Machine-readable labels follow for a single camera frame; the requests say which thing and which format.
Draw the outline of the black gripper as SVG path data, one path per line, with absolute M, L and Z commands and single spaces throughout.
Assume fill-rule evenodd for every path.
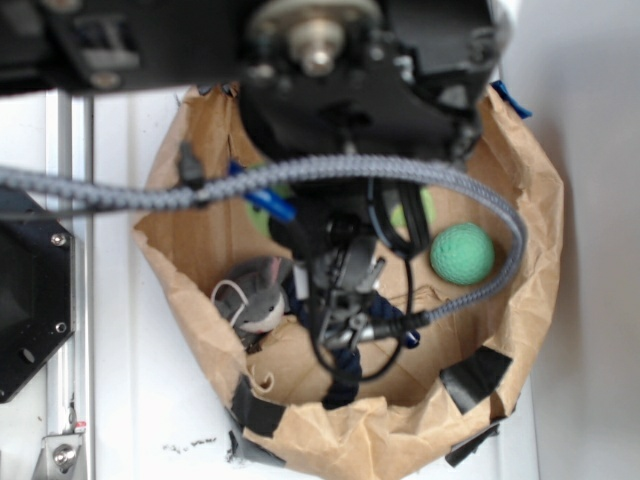
M 368 180 L 301 187 L 284 198 L 269 235 L 288 249 L 297 271 L 296 297 L 314 342 L 328 350 L 355 349 L 375 337 L 381 313 L 376 284 L 385 246 L 409 262 L 431 243 L 433 201 L 424 187 Z

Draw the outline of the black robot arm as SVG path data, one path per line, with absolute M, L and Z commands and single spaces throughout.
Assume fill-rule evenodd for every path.
M 5 1 L 1 91 L 73 95 L 240 85 L 243 126 L 270 166 L 157 192 L 5 168 L 1 191 L 51 194 L 89 212 L 172 211 L 288 183 L 328 226 L 359 216 L 397 255 L 389 189 L 422 184 L 488 206 L 456 170 L 480 136 L 479 98 L 510 30 L 491 1 Z

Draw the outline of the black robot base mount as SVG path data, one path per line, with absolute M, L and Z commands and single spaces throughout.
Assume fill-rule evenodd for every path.
M 1 402 L 71 337 L 73 236 L 26 192 L 1 189 Z

